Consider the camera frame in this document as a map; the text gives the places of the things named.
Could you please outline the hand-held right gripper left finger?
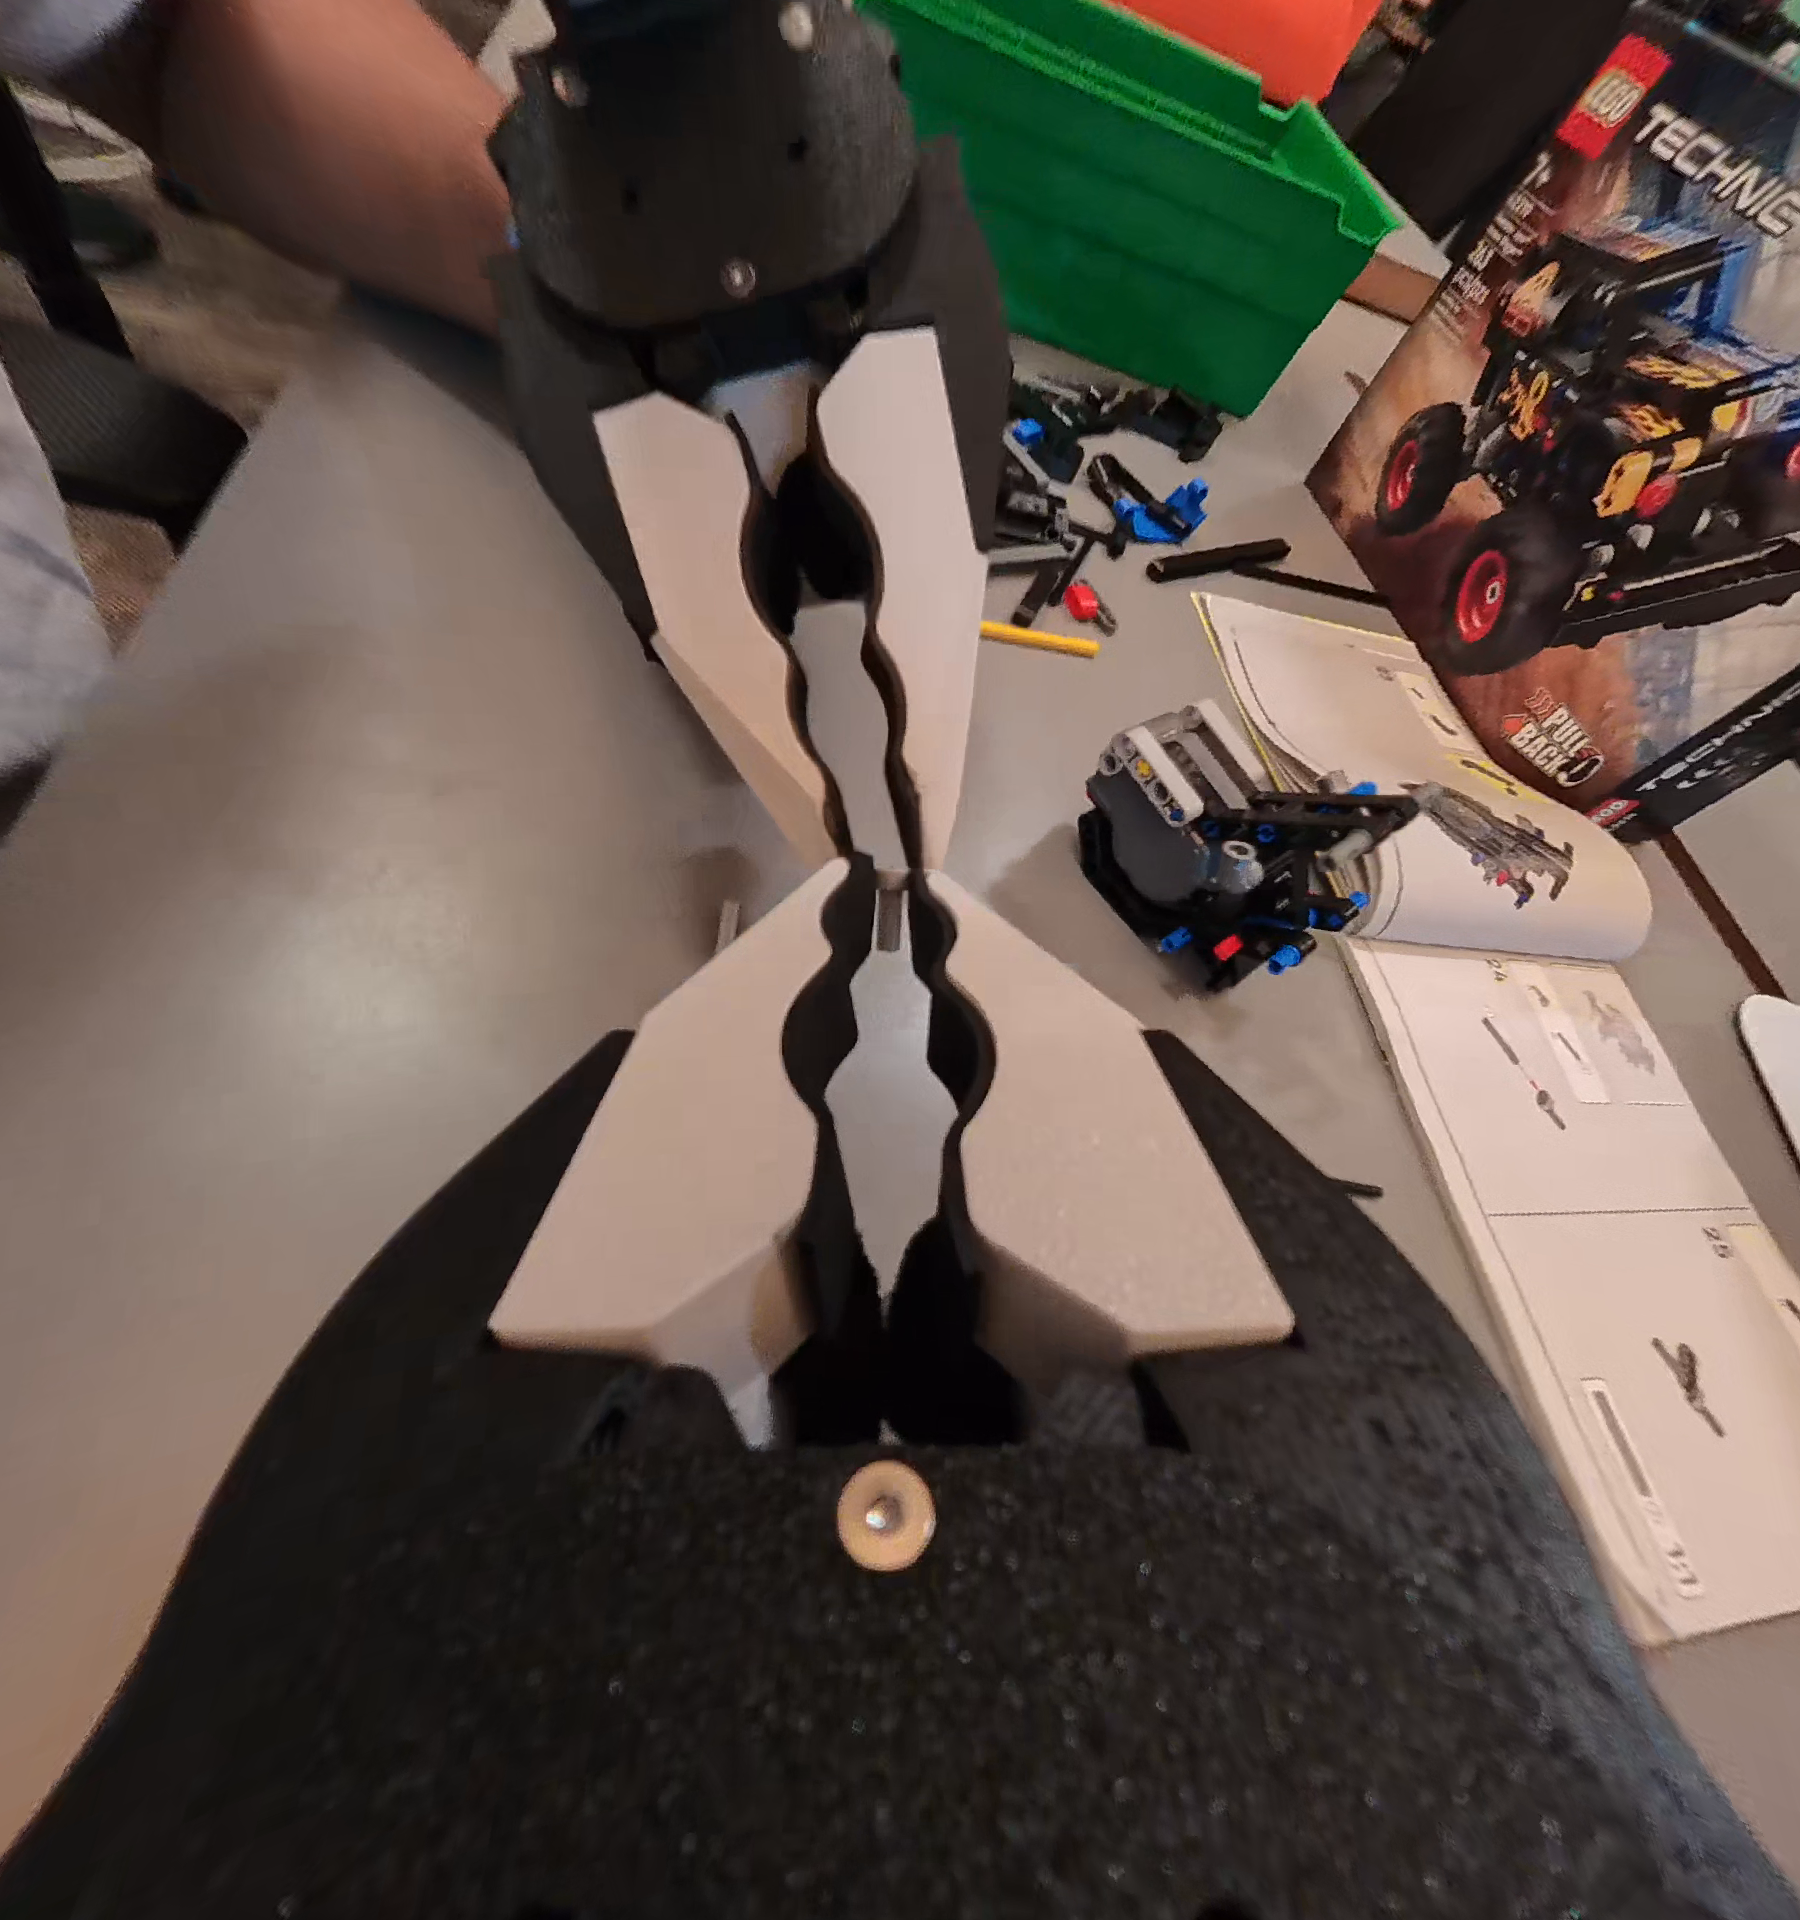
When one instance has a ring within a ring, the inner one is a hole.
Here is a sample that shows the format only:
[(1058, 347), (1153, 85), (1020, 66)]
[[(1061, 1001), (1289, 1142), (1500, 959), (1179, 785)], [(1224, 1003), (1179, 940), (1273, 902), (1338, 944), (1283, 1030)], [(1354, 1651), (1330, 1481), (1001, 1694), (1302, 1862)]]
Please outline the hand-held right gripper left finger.
[(880, 883), (836, 859), (627, 1037), (489, 1318), (505, 1348), (694, 1370), (797, 1445), (877, 1438), (880, 1285), (827, 1091)]

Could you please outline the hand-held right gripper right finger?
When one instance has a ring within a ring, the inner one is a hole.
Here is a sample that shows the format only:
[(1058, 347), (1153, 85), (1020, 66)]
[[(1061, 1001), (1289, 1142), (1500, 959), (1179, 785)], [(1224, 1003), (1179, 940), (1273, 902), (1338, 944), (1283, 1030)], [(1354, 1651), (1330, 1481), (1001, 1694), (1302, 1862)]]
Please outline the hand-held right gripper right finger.
[(1169, 1034), (947, 875), (913, 877), (927, 1059), (955, 1105), (895, 1285), (901, 1405), (1014, 1405), (1137, 1360), (1284, 1343)]

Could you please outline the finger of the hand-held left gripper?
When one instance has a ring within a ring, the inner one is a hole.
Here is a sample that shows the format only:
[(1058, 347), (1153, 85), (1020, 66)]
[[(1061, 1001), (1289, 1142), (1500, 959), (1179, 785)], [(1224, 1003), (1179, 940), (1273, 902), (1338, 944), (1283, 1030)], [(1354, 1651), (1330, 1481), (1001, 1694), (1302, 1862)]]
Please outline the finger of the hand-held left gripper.
[(771, 820), (810, 866), (854, 848), (803, 729), (800, 674), (748, 562), (765, 489), (744, 434), (647, 394), (594, 415), (654, 616), (662, 662)]
[(940, 870), (960, 812), (985, 562), (935, 329), (863, 336), (818, 397), (818, 440), (869, 533), (871, 636), (898, 700), (913, 866)]

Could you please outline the grey black toy brick model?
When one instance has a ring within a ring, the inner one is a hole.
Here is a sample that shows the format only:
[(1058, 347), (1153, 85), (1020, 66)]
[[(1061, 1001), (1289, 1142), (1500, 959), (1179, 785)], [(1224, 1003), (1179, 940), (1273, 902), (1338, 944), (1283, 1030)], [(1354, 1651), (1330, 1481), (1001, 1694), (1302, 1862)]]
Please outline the grey black toy brick model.
[(1358, 868), (1420, 817), (1407, 794), (1269, 787), (1210, 700), (1117, 732), (1086, 781), (1086, 880), (1204, 996), (1294, 972), (1367, 915)]

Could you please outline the person's left forearm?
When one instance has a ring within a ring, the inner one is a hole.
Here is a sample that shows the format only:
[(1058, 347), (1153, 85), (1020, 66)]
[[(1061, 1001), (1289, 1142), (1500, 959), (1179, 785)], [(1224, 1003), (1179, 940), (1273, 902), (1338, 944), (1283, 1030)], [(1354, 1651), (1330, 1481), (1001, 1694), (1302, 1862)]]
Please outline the person's left forearm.
[(489, 152), (503, 93), (407, 1), (174, 3), (158, 39), (158, 155), (275, 252), (478, 334), (510, 202)]

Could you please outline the monster truck toy set box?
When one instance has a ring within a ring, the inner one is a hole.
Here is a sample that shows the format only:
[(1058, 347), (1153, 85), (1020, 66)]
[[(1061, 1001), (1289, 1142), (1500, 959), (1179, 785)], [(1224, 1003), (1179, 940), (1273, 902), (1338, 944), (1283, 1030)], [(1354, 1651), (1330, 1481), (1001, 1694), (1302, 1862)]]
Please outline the monster truck toy set box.
[(1493, 758), (1579, 815), (1800, 665), (1800, 81), (1544, 3), (1373, 167), (1438, 290), (1307, 473)]

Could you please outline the pile of large toy beams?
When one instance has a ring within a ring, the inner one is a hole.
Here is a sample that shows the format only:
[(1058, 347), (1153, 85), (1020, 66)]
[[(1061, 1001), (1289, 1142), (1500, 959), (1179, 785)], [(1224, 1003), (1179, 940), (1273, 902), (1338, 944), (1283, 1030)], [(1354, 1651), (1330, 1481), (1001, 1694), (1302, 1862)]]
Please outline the pile of large toy beams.
[(1229, 422), (1180, 389), (1014, 376), (988, 562), (1026, 581), (1010, 625), (1030, 630), (1058, 611), (1094, 552), (1114, 561), (1136, 545), (1182, 547), (1204, 528), (1207, 481), (1196, 472), (1155, 489), (1113, 450), (1114, 439), (1147, 440), (1200, 469)]

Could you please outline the green plastic bin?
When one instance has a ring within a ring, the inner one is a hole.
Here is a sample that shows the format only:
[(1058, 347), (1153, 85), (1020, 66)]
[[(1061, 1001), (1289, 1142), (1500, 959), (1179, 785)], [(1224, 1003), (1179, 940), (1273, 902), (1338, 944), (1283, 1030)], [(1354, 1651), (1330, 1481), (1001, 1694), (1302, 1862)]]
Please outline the green plastic bin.
[(1403, 216), (1313, 103), (1089, 1), (876, 1), (1009, 326), (1251, 415)]

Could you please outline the open instruction booklet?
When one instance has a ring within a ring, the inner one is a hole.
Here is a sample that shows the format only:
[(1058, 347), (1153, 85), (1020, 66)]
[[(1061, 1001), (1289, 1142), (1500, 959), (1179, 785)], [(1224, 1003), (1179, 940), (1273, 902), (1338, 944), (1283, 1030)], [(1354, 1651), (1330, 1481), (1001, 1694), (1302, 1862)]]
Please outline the open instruction booklet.
[(1278, 798), (1416, 802), (1356, 865), (1346, 968), (1635, 1636), (1800, 1615), (1800, 1277), (1616, 967), (1637, 860), (1494, 765), (1403, 638), (1194, 604)]

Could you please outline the orange plastic bin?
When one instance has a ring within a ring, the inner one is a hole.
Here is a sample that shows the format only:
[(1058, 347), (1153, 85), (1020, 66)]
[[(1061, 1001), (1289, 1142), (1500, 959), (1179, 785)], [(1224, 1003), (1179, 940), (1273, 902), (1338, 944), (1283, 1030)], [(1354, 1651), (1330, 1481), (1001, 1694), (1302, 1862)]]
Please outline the orange plastic bin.
[(1326, 97), (1380, 1), (1117, 1), (1254, 73), (1286, 105)]

